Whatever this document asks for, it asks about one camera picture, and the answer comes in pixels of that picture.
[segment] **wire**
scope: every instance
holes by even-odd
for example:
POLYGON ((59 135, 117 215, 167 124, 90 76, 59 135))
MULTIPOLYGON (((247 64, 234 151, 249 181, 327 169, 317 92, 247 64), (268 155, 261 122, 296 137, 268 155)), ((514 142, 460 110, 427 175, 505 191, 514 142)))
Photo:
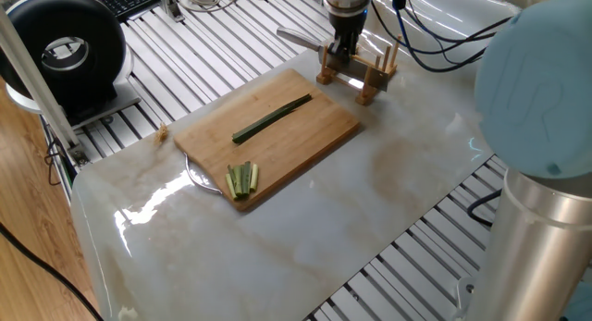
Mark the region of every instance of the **wire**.
POLYGON ((426 31, 431 36, 433 36, 434 39, 440 39, 441 41, 446 42, 446 43, 469 43, 469 42, 485 40, 485 39, 491 38, 493 35, 495 35, 495 33, 489 33, 489 34, 485 34, 483 36, 475 36, 475 37, 471 36, 471 37, 467 37, 465 39, 450 39, 450 38, 440 36, 440 35, 432 32, 428 27, 426 27, 426 25, 424 25, 424 23, 421 20, 419 20, 419 17, 417 17, 417 14, 415 13, 415 8, 413 7, 413 3, 411 2, 411 0, 407 0, 407 1, 409 2, 409 6, 411 7, 411 10, 413 12, 413 15, 412 15, 409 12, 409 10, 407 8, 405 8, 405 12, 409 16, 409 18, 412 19, 413 22, 415 22, 415 24, 417 24, 419 27, 421 27, 422 30, 426 31))
MULTIPOLYGON (((417 23, 419 25, 419 19, 417 18, 417 16, 413 17, 412 14, 409 13, 409 11, 407 9, 405 9, 405 11, 407 12, 407 16, 409 16, 409 18, 411 18, 413 21, 415 21, 415 23, 417 23)), ((444 45, 442 44, 442 41, 440 41, 436 36, 432 35, 432 38, 434 38, 434 40, 436 40, 436 42, 438 43, 438 45, 440 46, 440 50, 442 51, 442 55, 444 56, 444 59, 450 63, 450 64, 459 64, 459 62, 454 62, 451 61, 450 59, 448 59, 448 57, 446 56, 446 51, 444 50, 444 45)))
MULTIPOLYGON (((371 0, 370 4, 372 5, 372 8, 374 9, 374 12, 376 13, 376 17, 378 18, 378 21, 380 22, 380 25, 382 25, 382 28, 385 29, 385 31, 387 32, 388 36, 390 36, 393 40, 395 40, 396 42, 398 42, 400 45, 402 45, 403 47, 407 48, 407 49, 412 49, 414 52, 419 53, 419 54, 425 54, 425 55, 438 55, 438 54, 442 54, 444 52, 448 52, 449 50, 452 50, 458 46, 460 46, 463 43, 455 43, 449 47, 446 47, 444 49, 441 49, 439 51, 425 51, 425 50, 421 50, 421 49, 416 49, 416 48, 410 48, 407 46, 407 44, 405 42, 402 42, 401 40, 399 40, 399 38, 394 35, 389 28, 387 27, 387 24, 385 24, 384 20, 382 19, 382 17, 380 17, 380 14, 378 13, 378 10, 376 9, 376 5, 374 4, 374 0, 371 0)), ((499 25, 505 23, 506 21, 510 20, 511 18, 506 18, 506 19, 502 19, 498 22, 496 22, 495 24, 489 25, 486 28, 484 28, 481 31, 478 31, 470 36, 468 36, 465 40, 467 40, 467 42, 469 42, 470 39, 473 39, 474 37, 477 37, 479 34, 483 34, 486 31, 489 31, 491 29, 494 29, 496 27, 498 27, 499 25)), ((490 33, 490 34, 486 34, 483 37, 485 38, 486 36, 488 38, 492 37, 495 33, 490 33)))
POLYGON ((487 226, 488 228, 491 228, 493 223, 481 218, 480 216, 475 215, 474 211, 479 205, 485 204, 485 203, 487 203, 493 199, 496 199, 500 196, 501 196, 501 190, 498 190, 498 191, 492 192, 491 194, 489 194, 486 197, 476 200, 473 204, 469 205, 469 207, 466 208, 467 215, 469 215, 469 217, 471 217, 474 221, 477 221, 477 222, 487 226))
MULTIPOLYGON (((409 38, 407 37, 407 31, 405 30, 405 25, 403 24, 403 20, 401 17, 401 12, 399 11, 399 9, 395 9, 395 12, 397 13, 397 19, 399 20, 399 26, 401 27, 401 34, 403 35, 403 39, 405 40, 405 44, 407 44, 407 47, 411 47, 411 44, 409 43, 409 38)), ((427 64, 425 64, 421 59, 419 59, 419 57, 417 57, 417 55, 415 54, 415 51, 413 49, 409 49, 409 54, 415 60, 415 62, 417 62, 417 64, 420 67, 424 68, 427 71, 431 71, 431 72, 449 72, 449 71, 453 71, 453 70, 462 68, 470 63, 475 62, 478 57, 483 55, 483 53, 485 53, 485 48, 483 48, 482 50, 478 51, 473 56, 465 59, 463 62, 461 62, 455 66, 448 67, 448 68, 432 68, 432 67, 428 66, 427 64)))
POLYGON ((19 252, 25 255, 28 259, 33 261, 34 264, 40 266, 43 270, 48 272, 51 276, 57 279, 60 283, 62 283, 68 290, 78 298, 80 302, 86 307, 86 309, 91 313, 97 321, 103 321, 101 315, 94 309, 93 305, 84 297, 84 295, 76 289, 74 284, 70 283, 70 281, 65 278, 62 274, 57 272, 53 267, 48 265, 44 260, 40 259, 37 255, 31 252, 27 247, 25 247, 20 241, 0 222, 0 234, 2 234, 10 244, 13 245, 19 252))
POLYGON ((187 1, 191 2, 192 4, 197 5, 199 8, 195 7, 195 6, 188 5, 185 0, 179 0, 179 4, 190 11, 206 12, 206 13, 223 10, 229 6, 232 6, 234 3, 237 2, 237 0, 230 0, 230 2, 228 2, 224 6, 220 6, 219 5, 220 0, 213 0, 212 2, 201 2, 199 0, 187 0, 187 1))
POLYGON ((60 181, 58 181, 58 182, 52 182, 52 165, 55 162, 54 157, 60 155, 59 151, 56 151, 55 154, 50 154, 52 148, 56 144, 57 144, 57 137, 55 137, 49 143, 49 145, 47 145, 47 155, 43 158, 43 161, 45 162, 45 164, 49 166, 49 174, 47 175, 47 181, 49 182, 49 185, 50 186, 57 186, 57 185, 59 185, 61 183, 60 181))

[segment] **black cable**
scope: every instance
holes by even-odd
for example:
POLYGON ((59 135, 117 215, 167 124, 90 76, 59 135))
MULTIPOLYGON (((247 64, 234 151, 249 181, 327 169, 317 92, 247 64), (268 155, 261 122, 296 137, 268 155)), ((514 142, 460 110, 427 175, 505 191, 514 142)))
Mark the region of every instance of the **black cable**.
POLYGON ((37 257, 37 255, 35 255, 33 252, 27 249, 27 247, 20 243, 20 241, 14 235, 12 235, 12 233, 10 233, 10 231, 4 226, 4 224, 2 224, 2 222, 0 222, 0 234, 2 234, 8 240, 8 242, 10 242, 10 244, 12 244, 19 252, 21 252, 28 259, 33 261, 34 264, 40 266, 43 270, 48 272, 51 276, 53 276, 60 283, 62 283, 68 290, 70 290, 72 294, 74 294, 74 296, 76 296, 76 298, 78 298, 78 300, 82 302, 84 307, 86 307, 86 309, 91 313, 95 320, 103 321, 101 315, 94 309, 93 305, 86 299, 86 297, 84 297, 84 295, 78 289, 76 289, 74 284, 70 283, 70 281, 67 280, 64 276, 62 276, 62 274, 57 272, 57 270, 53 269, 44 260, 37 257))
MULTIPOLYGON (((419 19, 417 18, 417 16, 415 16, 415 18, 414 18, 413 15, 410 14, 409 11, 407 11, 407 9, 405 9, 405 11, 407 12, 407 16, 409 16, 410 19, 412 19, 413 21, 415 21, 415 23, 417 23, 419 21, 419 19)), ((444 51, 444 45, 442 44, 442 41, 440 39, 438 39, 437 37, 433 36, 433 35, 432 35, 432 38, 434 38, 434 40, 436 40, 436 42, 440 46, 440 50, 442 51, 442 55, 444 56, 444 59, 448 63, 450 63, 450 64, 459 64, 460 63, 460 62, 454 62, 454 61, 451 61, 450 59, 448 59, 448 57, 446 56, 446 51, 444 51)))
POLYGON ((498 191, 492 192, 491 194, 489 194, 486 197, 483 197, 483 198, 480 198, 480 199, 476 200, 473 204, 469 205, 469 207, 466 208, 467 215, 469 215, 469 217, 471 217, 474 221, 477 221, 477 222, 479 222, 479 223, 481 223, 481 224, 483 224, 483 225, 491 228, 491 226, 493 225, 493 223, 491 223, 488 220, 485 220, 485 219, 481 218, 480 216, 475 215, 474 214, 474 211, 475 211, 475 209, 479 205, 485 204, 485 203, 487 203, 487 202, 489 202, 489 201, 491 201, 493 199, 496 199, 496 198, 498 198, 500 196, 501 196, 501 190, 498 190, 498 191))
POLYGON ((50 154, 50 152, 52 151, 52 148, 56 144, 57 144, 57 137, 55 137, 51 142, 49 142, 49 145, 47 145, 47 155, 43 158, 43 161, 49 166, 49 173, 47 174, 47 181, 49 182, 50 186, 57 186, 61 183, 60 181, 52 182, 52 166, 56 162, 54 157, 60 155, 59 151, 55 154, 50 154))
MULTIPOLYGON (((399 20, 399 26, 401 27, 401 33, 403 35, 403 39, 405 40, 405 43, 407 44, 407 46, 411 47, 411 44, 409 43, 409 38, 407 37, 407 31, 405 30, 405 25, 403 24, 403 19, 401 17, 401 12, 399 11, 399 9, 395 9, 395 12, 397 13, 397 19, 399 20)), ((431 72, 449 72, 449 71, 453 71, 453 70, 462 68, 470 63, 475 62, 478 57, 483 55, 483 53, 485 53, 485 48, 483 48, 482 50, 478 51, 473 56, 465 59, 463 62, 461 62, 455 66, 448 67, 448 68, 432 68, 432 67, 428 66, 427 64, 425 64, 421 59, 419 59, 419 57, 417 57, 417 55, 415 54, 413 49, 409 50, 409 54, 415 60, 415 62, 417 62, 417 64, 420 67, 424 68, 427 71, 431 71, 431 72)))
MULTIPOLYGON (((399 38, 397 38, 396 35, 394 35, 392 32, 389 31, 389 28, 387 28, 387 24, 385 24, 384 20, 382 19, 382 17, 380 17, 380 14, 378 13, 378 10, 376 9, 376 5, 374 4, 374 0, 370 1, 370 4, 372 5, 372 8, 374 9, 374 12, 376 13, 376 17, 378 18, 378 21, 380 22, 380 25, 382 25, 382 28, 385 29, 385 31, 387 32, 388 36, 390 36, 393 40, 395 40, 396 42, 398 42, 400 45, 402 45, 403 47, 410 49, 407 44, 405 42, 402 42, 401 40, 399 40, 399 38)), ((426 54, 426 55, 437 55, 437 54, 441 54, 442 52, 448 52, 451 49, 454 49, 458 46, 460 46, 463 43, 469 43, 471 42, 474 38, 483 38, 483 39, 487 39, 487 38, 491 38, 495 35, 495 33, 489 33, 489 34, 485 34, 481 37, 479 37, 480 34, 483 34, 487 31, 490 31, 492 29, 495 29, 496 27, 498 27, 499 25, 504 24, 505 22, 507 22, 508 20, 510 20, 511 18, 505 18, 502 19, 494 24, 491 24, 489 26, 487 26, 486 28, 484 28, 481 31, 477 31, 473 34, 471 34, 470 36, 466 37, 465 39, 462 40, 462 42, 460 43, 455 43, 453 45, 450 45, 442 50, 439 51, 424 51, 424 50, 420 50, 420 49, 415 49, 415 48, 411 48, 413 49, 416 53, 419 54, 426 54)))
MULTIPOLYGON (((424 23, 419 19, 419 17, 417 17, 417 14, 415 13, 415 8, 413 7, 413 3, 411 2, 411 0, 407 0, 407 2, 409 2, 409 6, 411 7, 411 10, 413 12, 413 15, 409 13, 408 9, 405 9, 405 12, 407 12, 407 15, 409 16, 409 18, 411 18, 415 24, 417 24, 419 27, 422 28, 422 30, 426 31, 427 33, 429 33, 431 36, 433 36, 435 39, 439 39, 443 42, 446 43, 466 43, 466 39, 450 39, 450 38, 446 38, 443 37, 441 35, 438 35, 436 33, 434 33, 433 31, 431 31, 426 25, 424 25, 424 23)), ((485 40, 487 38, 491 38, 495 33, 490 33, 490 34, 486 34, 484 36, 481 37, 474 37, 472 39, 470 39, 468 42, 473 42, 473 41, 479 41, 479 40, 485 40)))

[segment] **wooden floor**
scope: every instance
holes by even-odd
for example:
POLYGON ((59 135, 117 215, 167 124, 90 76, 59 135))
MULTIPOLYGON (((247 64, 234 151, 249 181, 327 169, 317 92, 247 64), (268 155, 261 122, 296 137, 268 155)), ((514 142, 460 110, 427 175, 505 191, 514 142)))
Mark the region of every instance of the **wooden floor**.
MULTIPOLYGON (((47 182, 39 118, 6 98, 1 80, 0 87, 0 221, 96 305, 68 202, 61 186, 47 182)), ((0 236, 0 321, 20 320, 92 317, 67 289, 0 236)))

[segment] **silver cylinder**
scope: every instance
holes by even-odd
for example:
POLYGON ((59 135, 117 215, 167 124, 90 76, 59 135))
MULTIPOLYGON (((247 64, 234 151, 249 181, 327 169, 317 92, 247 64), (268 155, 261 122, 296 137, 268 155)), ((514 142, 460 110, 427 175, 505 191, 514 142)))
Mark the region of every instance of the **silver cylinder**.
POLYGON ((361 14, 369 3, 370 0, 323 0, 329 13, 344 18, 361 14))
POLYGON ((592 258, 592 174, 508 170, 466 321, 558 321, 592 258))

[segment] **keyboard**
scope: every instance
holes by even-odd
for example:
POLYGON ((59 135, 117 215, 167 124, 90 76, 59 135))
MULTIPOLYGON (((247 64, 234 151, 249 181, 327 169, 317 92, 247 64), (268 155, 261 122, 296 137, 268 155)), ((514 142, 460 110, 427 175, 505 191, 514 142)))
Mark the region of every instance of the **keyboard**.
POLYGON ((129 16, 134 15, 150 6, 157 4, 160 0, 101 0, 119 22, 124 22, 129 16))

